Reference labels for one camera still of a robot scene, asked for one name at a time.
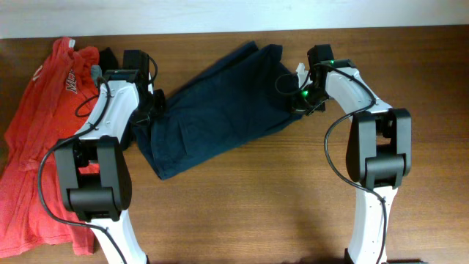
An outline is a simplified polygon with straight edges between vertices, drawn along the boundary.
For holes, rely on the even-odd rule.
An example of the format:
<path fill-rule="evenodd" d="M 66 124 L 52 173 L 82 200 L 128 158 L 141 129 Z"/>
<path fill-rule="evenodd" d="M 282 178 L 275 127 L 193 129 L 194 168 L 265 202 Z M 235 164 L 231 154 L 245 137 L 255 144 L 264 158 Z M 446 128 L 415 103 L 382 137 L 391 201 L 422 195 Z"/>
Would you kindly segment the navy blue shorts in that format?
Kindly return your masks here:
<path fill-rule="evenodd" d="M 143 156 L 166 180 L 221 153 L 299 120 L 283 89 L 297 81 L 283 48 L 249 42 L 217 61 L 166 101 L 166 112 L 133 133 Z"/>

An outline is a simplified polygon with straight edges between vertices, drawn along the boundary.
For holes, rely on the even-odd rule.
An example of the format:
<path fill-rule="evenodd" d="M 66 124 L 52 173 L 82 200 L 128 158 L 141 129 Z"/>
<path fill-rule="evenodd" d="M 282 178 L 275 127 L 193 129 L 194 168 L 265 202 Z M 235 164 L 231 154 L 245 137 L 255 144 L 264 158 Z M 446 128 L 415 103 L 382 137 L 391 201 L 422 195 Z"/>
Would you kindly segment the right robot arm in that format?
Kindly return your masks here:
<path fill-rule="evenodd" d="M 308 64 L 298 65 L 298 88 L 292 92 L 292 112 L 310 115 L 324 111 L 335 100 L 344 116 L 327 130 L 350 120 L 345 154 L 347 174 L 340 178 L 356 190 L 355 220 L 346 263 L 386 263 L 389 215 L 394 197 L 411 168 L 412 120 L 407 109 L 381 100 L 361 78 L 349 59 L 335 59 L 328 44 L 308 53 Z"/>

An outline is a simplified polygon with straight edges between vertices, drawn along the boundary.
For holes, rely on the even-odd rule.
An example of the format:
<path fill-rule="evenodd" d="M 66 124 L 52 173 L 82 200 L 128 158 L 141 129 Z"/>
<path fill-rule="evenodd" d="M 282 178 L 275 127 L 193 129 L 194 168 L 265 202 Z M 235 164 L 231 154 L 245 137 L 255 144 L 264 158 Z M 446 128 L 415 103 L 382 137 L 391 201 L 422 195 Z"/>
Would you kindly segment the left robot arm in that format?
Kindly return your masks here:
<path fill-rule="evenodd" d="M 148 263 L 130 221 L 132 181 L 122 149 L 125 131 L 163 116 L 166 99 L 154 89 L 157 64 L 147 53 L 126 50 L 121 70 L 98 77 L 97 102 L 83 126 L 60 139 L 54 156 L 62 203 L 77 216 L 70 226 L 91 229 L 109 263 Z"/>

